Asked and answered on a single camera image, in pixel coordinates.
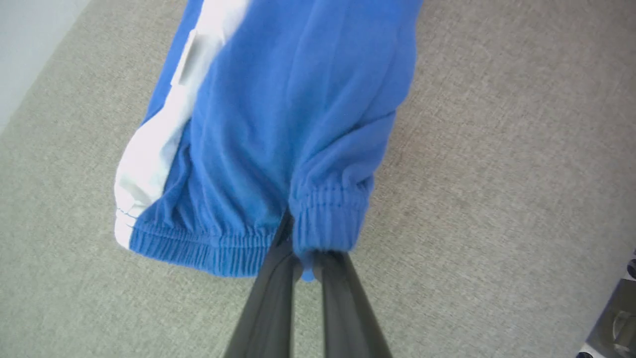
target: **blue fleece fabric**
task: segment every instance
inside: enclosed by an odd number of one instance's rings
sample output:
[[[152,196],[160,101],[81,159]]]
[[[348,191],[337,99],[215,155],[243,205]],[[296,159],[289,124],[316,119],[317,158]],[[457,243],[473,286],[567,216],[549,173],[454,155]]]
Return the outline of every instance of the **blue fleece fabric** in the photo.
[[[170,89],[202,0],[190,0],[150,101]],[[293,247],[351,250],[415,67],[421,0],[253,0],[198,93],[163,196],[130,248],[255,275],[287,207]]]

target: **black object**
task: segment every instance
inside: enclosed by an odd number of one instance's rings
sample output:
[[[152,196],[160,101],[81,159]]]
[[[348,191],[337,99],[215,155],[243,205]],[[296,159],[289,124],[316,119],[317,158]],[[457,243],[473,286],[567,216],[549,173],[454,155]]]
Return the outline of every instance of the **black object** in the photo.
[[[226,358],[290,358],[294,283],[302,266],[293,254],[293,218],[286,212],[247,298]],[[316,252],[322,283],[325,358],[391,358],[349,255]]]

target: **white trim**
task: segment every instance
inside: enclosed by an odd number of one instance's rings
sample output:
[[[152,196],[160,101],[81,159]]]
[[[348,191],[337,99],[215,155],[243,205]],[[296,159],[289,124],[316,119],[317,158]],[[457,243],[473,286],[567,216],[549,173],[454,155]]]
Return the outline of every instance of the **white trim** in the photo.
[[[243,20],[248,0],[205,0],[163,108],[132,136],[115,174],[115,238],[130,248],[139,215],[163,194],[184,125],[213,58]]]

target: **gray carpet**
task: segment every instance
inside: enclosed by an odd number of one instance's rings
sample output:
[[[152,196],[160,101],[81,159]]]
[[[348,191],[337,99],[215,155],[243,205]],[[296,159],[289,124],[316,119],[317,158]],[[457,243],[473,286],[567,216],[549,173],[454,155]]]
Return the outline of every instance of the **gray carpet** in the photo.
[[[218,357],[250,280],[113,238],[184,0],[94,0],[0,137],[0,357]],[[428,0],[353,254],[395,357],[574,357],[636,247],[636,3]],[[322,356],[318,285],[296,356]]]

